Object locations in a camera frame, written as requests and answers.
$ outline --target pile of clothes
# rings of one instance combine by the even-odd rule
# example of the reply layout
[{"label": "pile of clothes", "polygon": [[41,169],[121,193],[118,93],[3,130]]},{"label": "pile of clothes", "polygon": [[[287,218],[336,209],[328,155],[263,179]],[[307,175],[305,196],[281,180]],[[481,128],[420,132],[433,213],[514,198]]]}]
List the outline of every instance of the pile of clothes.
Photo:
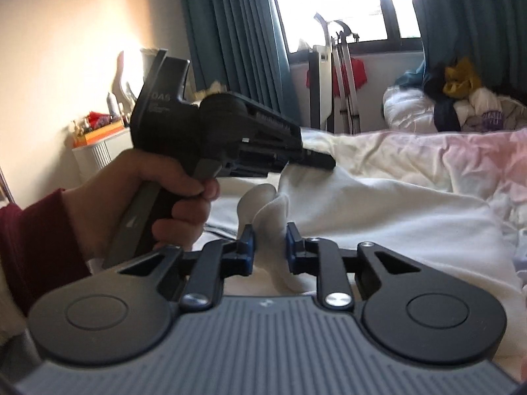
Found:
[{"label": "pile of clothes", "polygon": [[401,91],[420,89],[434,101],[433,121],[438,132],[492,132],[527,127],[527,94],[501,85],[482,85],[468,58],[456,65],[438,65],[422,84],[400,84]]}]

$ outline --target window sill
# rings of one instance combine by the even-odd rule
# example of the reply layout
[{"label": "window sill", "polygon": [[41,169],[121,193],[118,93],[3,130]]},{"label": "window sill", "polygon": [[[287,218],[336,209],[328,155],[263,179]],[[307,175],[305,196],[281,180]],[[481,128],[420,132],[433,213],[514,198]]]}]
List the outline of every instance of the window sill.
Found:
[{"label": "window sill", "polygon": [[[358,43],[349,43],[350,55],[367,55],[382,54],[392,52],[411,52],[422,51],[423,43],[420,38],[404,38],[398,41],[376,40],[376,41],[359,41]],[[288,54],[289,63],[301,64],[306,63],[309,57],[309,50],[300,50]]]}]

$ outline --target curtain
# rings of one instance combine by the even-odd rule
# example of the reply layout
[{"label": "curtain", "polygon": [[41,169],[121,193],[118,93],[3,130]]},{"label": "curtain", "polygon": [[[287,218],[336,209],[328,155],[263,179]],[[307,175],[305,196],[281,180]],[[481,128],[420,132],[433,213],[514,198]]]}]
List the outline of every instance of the curtain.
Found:
[{"label": "curtain", "polygon": [[413,0],[426,70],[470,57],[487,87],[527,90],[527,0]]},{"label": "curtain", "polygon": [[300,121],[274,0],[182,0],[196,87],[229,90]]}]

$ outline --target sleeve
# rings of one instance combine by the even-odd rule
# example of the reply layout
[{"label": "sleeve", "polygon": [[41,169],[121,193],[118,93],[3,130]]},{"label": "sleeve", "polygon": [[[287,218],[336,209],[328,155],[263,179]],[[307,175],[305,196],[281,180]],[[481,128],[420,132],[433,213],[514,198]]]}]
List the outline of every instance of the sleeve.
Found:
[{"label": "sleeve", "polygon": [[2,281],[9,287],[0,292],[4,337],[19,329],[19,319],[15,325],[4,318],[5,313],[15,316],[19,309],[19,318],[27,315],[46,292],[90,275],[62,202],[62,190],[23,211],[13,204],[0,209],[0,261],[0,290]]}]

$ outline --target bed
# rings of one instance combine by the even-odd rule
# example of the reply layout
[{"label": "bed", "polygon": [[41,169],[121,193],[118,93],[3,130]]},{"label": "bed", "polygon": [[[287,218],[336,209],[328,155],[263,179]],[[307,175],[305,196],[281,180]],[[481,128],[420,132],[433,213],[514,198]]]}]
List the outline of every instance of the bed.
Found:
[{"label": "bed", "polygon": [[226,281],[231,294],[305,294],[291,276],[285,223],[342,248],[370,240],[495,295],[508,328],[495,360],[519,379],[527,355],[527,129],[492,134],[383,131],[334,136],[304,130],[307,148],[330,151],[333,174],[289,166],[267,179],[223,179],[196,247],[252,223],[255,272]]}]

